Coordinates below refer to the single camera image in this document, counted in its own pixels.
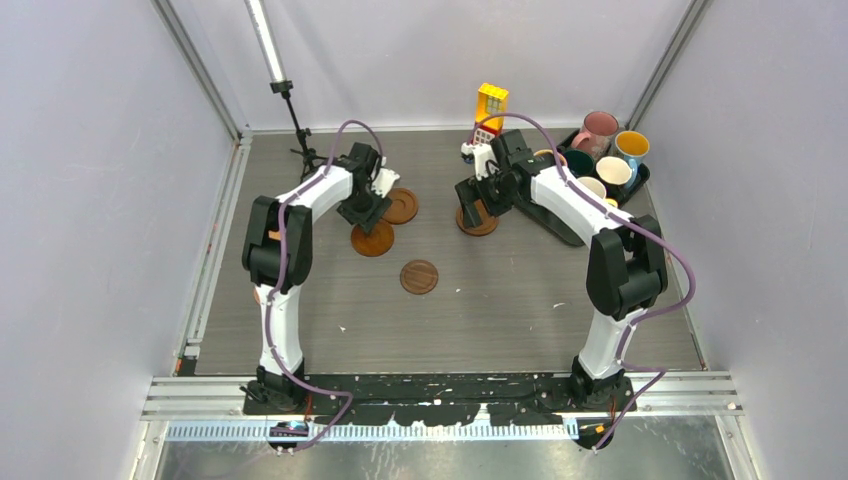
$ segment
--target light stand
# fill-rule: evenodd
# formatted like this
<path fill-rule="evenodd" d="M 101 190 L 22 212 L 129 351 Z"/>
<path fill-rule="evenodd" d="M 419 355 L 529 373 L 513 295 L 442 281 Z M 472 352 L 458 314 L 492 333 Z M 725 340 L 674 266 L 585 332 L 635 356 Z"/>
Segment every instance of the light stand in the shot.
<path fill-rule="evenodd" d="M 286 72 L 283 69 L 283 61 L 280 58 L 280 50 L 277 48 L 277 43 L 274 38 L 274 33 L 271 30 L 271 23 L 268 21 L 268 15 L 265 12 L 264 0 L 244 0 L 247 6 L 247 11 L 250 14 L 250 19 L 253 21 L 253 30 L 256 33 L 256 38 L 259 40 L 259 46 L 262 48 L 262 54 L 265 57 L 265 65 L 268 67 L 268 73 L 271 75 L 271 91 L 279 93 L 283 100 L 286 101 L 286 106 L 289 108 L 289 114 L 294 123 L 295 136 L 297 143 L 300 145 L 300 150 L 291 149 L 303 159 L 303 171 L 300 179 L 312 174 L 318 169 L 315 164 L 317 160 L 326 160 L 327 157 L 319 156 L 314 148 L 310 148 L 306 144 L 306 137 L 312 135 L 308 128 L 301 128 L 297 121 L 297 114 L 294 112 L 294 106 L 291 103 L 291 90 L 294 88 L 292 81 L 286 78 Z"/>

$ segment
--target wood grain surface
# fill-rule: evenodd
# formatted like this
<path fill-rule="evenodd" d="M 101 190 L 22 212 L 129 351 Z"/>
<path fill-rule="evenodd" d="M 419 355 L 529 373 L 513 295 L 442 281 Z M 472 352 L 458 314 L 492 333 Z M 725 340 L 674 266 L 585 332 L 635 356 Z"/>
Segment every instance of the wood grain surface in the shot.
<path fill-rule="evenodd" d="M 565 138 L 568 132 L 553 132 Z M 491 235 L 472 237 L 456 226 L 454 185 L 471 174 L 459 157 L 467 132 L 380 134 L 399 186 L 418 197 L 418 215 L 395 226 L 385 255 L 363 257 L 350 245 L 350 225 L 334 211 L 316 222 L 314 262 L 300 305 L 300 338 L 312 373 L 499 372 L 569 370 L 586 340 L 592 305 L 585 291 L 586 247 L 561 243 L 518 211 L 500 217 Z M 535 132 L 528 145 L 545 148 Z M 327 153 L 330 134 L 310 146 Z M 365 133 L 344 136 L 340 152 Z M 230 238 L 201 344 L 199 374 L 251 374 L 262 347 L 260 312 L 241 250 L 248 213 L 258 195 L 297 185 L 300 160 L 293 135 L 254 137 Z M 651 213 L 647 194 L 626 209 Z M 401 268 L 432 262 L 439 283 L 426 295 L 406 292 Z M 676 282 L 658 306 L 679 299 Z M 700 369 L 682 312 L 640 325 L 627 360 Z"/>

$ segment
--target brown coaster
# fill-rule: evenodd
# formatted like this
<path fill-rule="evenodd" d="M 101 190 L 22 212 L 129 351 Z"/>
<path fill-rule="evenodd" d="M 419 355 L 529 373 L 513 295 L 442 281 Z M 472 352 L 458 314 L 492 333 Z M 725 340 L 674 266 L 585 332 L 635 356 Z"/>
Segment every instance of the brown coaster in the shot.
<path fill-rule="evenodd" d="M 475 237 L 482 237 L 494 232 L 499 223 L 498 217 L 493 217 L 486 212 L 486 209 L 483 207 L 482 200 L 474 202 L 474 206 L 477 207 L 477 212 L 480 213 L 480 218 L 483 219 L 483 224 L 477 228 L 465 228 L 462 225 L 462 207 L 458 207 L 456 209 L 456 226 L 468 235 L 473 235 Z"/>
<path fill-rule="evenodd" d="M 427 260 L 413 260 L 400 271 L 403 289 L 415 295 L 424 295 L 439 283 L 439 271 Z"/>
<path fill-rule="evenodd" d="M 366 257 L 379 257 L 389 251 L 395 243 L 395 231 L 385 220 L 380 220 L 370 235 L 356 225 L 350 232 L 350 244 L 356 253 Z"/>
<path fill-rule="evenodd" d="M 407 188 L 393 188 L 388 195 L 392 199 L 392 206 L 383 214 L 383 220 L 402 225 L 418 213 L 418 198 Z"/>

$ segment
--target mug handle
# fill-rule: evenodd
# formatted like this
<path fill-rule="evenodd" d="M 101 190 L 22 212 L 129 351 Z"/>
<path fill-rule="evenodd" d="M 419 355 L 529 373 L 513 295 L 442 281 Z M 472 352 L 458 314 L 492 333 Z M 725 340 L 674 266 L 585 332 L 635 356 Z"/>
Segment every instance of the mug handle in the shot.
<path fill-rule="evenodd" d="M 592 134 L 589 132 L 580 132 L 577 136 L 574 137 L 574 140 L 571 141 L 571 148 L 577 148 L 577 145 L 583 143 L 583 140 L 587 140 L 591 137 Z"/>

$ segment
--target gray wall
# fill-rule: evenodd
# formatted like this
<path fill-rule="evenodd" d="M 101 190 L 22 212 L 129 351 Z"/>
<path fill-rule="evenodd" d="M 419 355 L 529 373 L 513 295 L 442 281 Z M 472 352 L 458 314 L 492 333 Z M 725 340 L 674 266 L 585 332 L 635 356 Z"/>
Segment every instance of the gray wall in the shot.
<path fill-rule="evenodd" d="M 232 144 L 150 2 L 48 3 L 0 15 L 0 478 L 114 480 Z"/>
<path fill-rule="evenodd" d="M 848 4 L 718 1 L 640 129 L 769 478 L 844 478 Z"/>
<path fill-rule="evenodd" d="M 242 0 L 177 0 L 220 88 L 254 129 L 290 128 Z M 687 2 L 266 0 L 300 120 L 336 128 L 466 126 L 483 82 L 510 109 L 574 126 L 630 115 Z"/>

